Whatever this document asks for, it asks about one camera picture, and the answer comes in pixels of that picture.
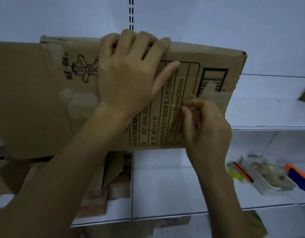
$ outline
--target person's left hand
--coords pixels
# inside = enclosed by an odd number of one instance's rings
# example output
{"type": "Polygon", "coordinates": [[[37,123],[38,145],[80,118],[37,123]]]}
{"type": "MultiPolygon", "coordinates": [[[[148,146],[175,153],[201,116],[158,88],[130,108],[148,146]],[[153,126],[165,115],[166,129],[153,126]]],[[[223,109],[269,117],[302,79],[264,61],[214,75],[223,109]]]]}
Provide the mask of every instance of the person's left hand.
{"type": "Polygon", "coordinates": [[[98,67],[101,105],[126,114],[128,118],[141,112],[180,65],[180,62],[174,61],[155,77],[158,64],[170,43],[169,38],[158,40],[152,34],[137,34],[127,29],[121,35],[111,33],[103,37],[98,67]]]}

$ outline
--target person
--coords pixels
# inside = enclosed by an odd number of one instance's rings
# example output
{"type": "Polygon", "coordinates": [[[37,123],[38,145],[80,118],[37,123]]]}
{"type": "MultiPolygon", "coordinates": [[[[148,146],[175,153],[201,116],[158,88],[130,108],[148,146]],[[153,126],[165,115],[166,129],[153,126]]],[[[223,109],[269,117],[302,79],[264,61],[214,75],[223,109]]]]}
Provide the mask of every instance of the person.
{"type": "MultiPolygon", "coordinates": [[[[169,46],[169,38],[130,30],[101,39],[101,103],[70,143],[0,212],[0,238],[61,237],[67,231],[96,167],[179,67],[178,61],[169,63],[155,77],[169,46]]],[[[230,124],[210,100],[190,100],[181,110],[186,152],[208,207],[213,237],[254,237],[225,169],[230,124]]]]}

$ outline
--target orange object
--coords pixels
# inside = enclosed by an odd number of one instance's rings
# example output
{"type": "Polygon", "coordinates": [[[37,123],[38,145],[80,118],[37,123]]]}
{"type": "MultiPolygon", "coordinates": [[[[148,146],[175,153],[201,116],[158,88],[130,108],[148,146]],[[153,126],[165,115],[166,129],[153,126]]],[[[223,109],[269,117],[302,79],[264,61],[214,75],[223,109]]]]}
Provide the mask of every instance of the orange object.
{"type": "Polygon", "coordinates": [[[302,177],[305,178],[305,173],[302,172],[300,169],[298,169],[297,167],[293,166],[292,164],[286,164],[284,166],[285,170],[288,172],[290,168],[293,168],[295,171],[297,171],[298,174],[300,174],[302,177]]]}
{"type": "Polygon", "coordinates": [[[248,182],[254,182],[254,180],[248,174],[246,174],[245,171],[237,163],[233,162],[233,166],[246,178],[248,182]]]}

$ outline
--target person's right arm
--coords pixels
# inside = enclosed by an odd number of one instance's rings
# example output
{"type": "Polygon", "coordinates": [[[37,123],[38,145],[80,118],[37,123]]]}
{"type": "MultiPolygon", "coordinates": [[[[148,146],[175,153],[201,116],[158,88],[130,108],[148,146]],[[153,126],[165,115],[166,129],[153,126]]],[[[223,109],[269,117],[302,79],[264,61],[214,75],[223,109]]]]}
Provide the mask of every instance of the person's right arm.
{"type": "Polygon", "coordinates": [[[232,139],[230,124],[210,100],[182,106],[186,152],[208,208],[213,237],[255,237],[240,207],[233,178],[225,168],[232,139]]]}

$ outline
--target blue object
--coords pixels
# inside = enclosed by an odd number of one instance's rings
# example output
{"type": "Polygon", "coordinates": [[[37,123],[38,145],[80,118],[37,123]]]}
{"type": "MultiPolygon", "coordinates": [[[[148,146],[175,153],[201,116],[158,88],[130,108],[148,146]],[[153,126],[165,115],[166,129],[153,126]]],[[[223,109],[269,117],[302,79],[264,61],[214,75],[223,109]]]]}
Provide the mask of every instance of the blue object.
{"type": "Polygon", "coordinates": [[[305,191],[305,178],[302,177],[295,169],[290,168],[288,172],[288,177],[295,182],[300,189],[305,191]]]}

